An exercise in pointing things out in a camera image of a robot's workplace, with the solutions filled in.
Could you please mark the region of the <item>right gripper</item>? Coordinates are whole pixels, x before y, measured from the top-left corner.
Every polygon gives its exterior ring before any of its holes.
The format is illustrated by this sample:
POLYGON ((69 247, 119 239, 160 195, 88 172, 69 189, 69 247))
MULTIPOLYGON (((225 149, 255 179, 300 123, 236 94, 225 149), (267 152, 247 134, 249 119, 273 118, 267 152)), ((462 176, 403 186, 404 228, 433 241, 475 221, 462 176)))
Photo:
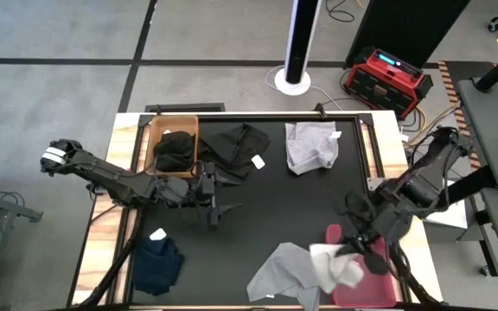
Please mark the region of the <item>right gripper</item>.
MULTIPOLYGON (((384 238, 389 244, 397 244, 410 230, 408 211, 399 209, 391 201, 375 204, 364 194, 349 192, 344 202, 337 205, 337 214, 340 217, 343 238, 362 244, 373 243, 378 238, 384 238)), ((360 244, 349 243, 337 251, 337 256, 360 253, 360 244)), ((388 265, 381 255, 371 251, 363 257, 371 273, 388 273, 388 265)))

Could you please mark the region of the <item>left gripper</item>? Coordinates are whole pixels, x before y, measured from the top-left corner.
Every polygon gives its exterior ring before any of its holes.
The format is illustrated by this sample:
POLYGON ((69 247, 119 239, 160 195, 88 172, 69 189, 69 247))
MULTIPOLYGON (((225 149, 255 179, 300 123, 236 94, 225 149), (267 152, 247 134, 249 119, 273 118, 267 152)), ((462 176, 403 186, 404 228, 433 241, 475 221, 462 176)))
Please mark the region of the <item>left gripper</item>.
MULTIPOLYGON (((194 201, 203 206, 211 205, 215 193, 215 164, 213 162, 196 162, 191 170, 191 174, 195 178, 195 184, 192 186, 192 197, 194 198, 194 201)), ((219 205, 219 207, 217 207, 213 203, 209 207, 207 213, 208 229, 217 230, 220 222, 220 215, 242 206, 242 204, 238 203, 219 205)))

